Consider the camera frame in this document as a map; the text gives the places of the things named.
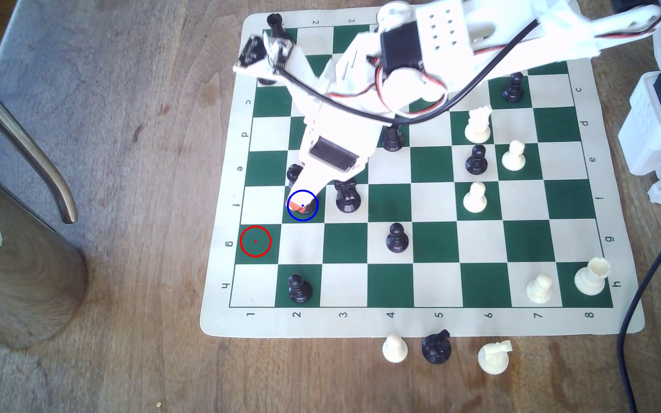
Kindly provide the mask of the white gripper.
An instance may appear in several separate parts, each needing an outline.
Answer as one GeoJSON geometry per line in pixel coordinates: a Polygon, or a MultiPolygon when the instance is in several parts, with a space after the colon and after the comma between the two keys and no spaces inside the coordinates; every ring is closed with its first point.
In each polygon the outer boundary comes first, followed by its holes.
{"type": "Polygon", "coordinates": [[[377,57],[347,54],[339,64],[340,70],[336,70],[336,63],[330,60],[322,74],[315,76],[305,54],[292,54],[284,73],[347,108],[380,120],[333,107],[284,80],[306,124],[298,155],[302,166],[289,167],[289,211],[293,214],[315,213],[318,197],[329,183],[346,182],[360,173],[374,154],[382,127],[389,126],[394,117],[379,100],[374,84],[380,66],[377,57]],[[295,184],[310,184],[313,195],[294,189],[295,184]]]}

